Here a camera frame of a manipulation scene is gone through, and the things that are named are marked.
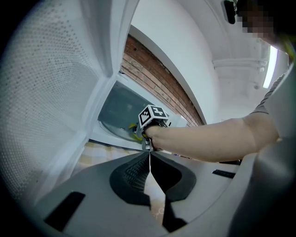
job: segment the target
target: perforated panel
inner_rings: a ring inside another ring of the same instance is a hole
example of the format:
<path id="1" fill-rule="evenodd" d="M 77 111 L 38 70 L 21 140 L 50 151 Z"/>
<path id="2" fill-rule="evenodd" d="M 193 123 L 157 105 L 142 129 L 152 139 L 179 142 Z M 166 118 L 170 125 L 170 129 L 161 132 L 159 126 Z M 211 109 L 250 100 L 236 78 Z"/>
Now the perforated panel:
<path id="1" fill-rule="evenodd" d="M 99 80 L 64 2 L 43 1 L 34 8 L 1 62 L 0 171 L 16 200 L 82 129 Z M 78 1 L 70 2 L 79 8 Z"/>

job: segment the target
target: ceiling light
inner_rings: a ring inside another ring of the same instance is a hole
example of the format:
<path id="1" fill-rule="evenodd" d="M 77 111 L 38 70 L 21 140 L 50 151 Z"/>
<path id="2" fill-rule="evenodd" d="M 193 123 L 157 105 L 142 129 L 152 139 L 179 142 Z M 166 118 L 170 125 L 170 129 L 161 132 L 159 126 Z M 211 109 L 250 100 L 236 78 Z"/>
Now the ceiling light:
<path id="1" fill-rule="evenodd" d="M 268 69 L 266 73 L 266 77 L 263 83 L 264 88 L 269 88 L 271 79 L 274 73 L 274 69 L 276 67 L 277 63 L 277 58 L 278 58 L 278 50 L 272 46 L 270 46 L 269 49 L 269 62 L 268 62 Z"/>

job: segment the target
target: person's arm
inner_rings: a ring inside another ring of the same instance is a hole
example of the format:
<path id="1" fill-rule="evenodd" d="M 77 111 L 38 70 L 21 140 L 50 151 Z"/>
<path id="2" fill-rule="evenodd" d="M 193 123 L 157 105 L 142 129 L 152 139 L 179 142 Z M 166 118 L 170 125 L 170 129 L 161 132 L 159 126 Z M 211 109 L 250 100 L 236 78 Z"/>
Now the person's arm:
<path id="1" fill-rule="evenodd" d="M 278 138 L 270 116 L 262 112 L 195 128 L 152 126 L 145 133 L 156 148 L 208 162 L 241 159 Z"/>

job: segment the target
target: brick wall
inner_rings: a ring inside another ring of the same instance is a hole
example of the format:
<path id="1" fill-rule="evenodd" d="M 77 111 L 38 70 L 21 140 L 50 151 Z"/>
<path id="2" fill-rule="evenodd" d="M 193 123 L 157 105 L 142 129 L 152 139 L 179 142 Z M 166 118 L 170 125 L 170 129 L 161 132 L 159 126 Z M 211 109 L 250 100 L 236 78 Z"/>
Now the brick wall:
<path id="1" fill-rule="evenodd" d="M 203 122 L 186 92 L 169 70 L 140 42 L 128 36 L 122 71 L 150 91 L 176 114 L 181 114 L 188 127 Z"/>

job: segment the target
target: gray sleeve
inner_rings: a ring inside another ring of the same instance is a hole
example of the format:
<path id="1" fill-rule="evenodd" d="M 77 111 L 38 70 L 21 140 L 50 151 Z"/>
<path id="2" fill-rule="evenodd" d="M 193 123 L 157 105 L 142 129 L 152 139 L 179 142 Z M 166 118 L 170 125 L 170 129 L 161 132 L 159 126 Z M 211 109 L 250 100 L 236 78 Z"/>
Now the gray sleeve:
<path id="1" fill-rule="evenodd" d="M 267 110 L 265 109 L 265 102 L 268 100 L 268 98 L 270 97 L 270 95 L 274 92 L 274 90 L 278 87 L 279 83 L 282 81 L 282 79 L 284 78 L 285 74 L 281 75 L 272 85 L 272 87 L 270 88 L 269 92 L 266 93 L 266 95 L 264 96 L 263 100 L 260 102 L 260 104 L 256 107 L 256 109 L 252 112 L 252 113 L 256 113 L 256 112 L 262 112 L 262 113 L 268 113 Z"/>

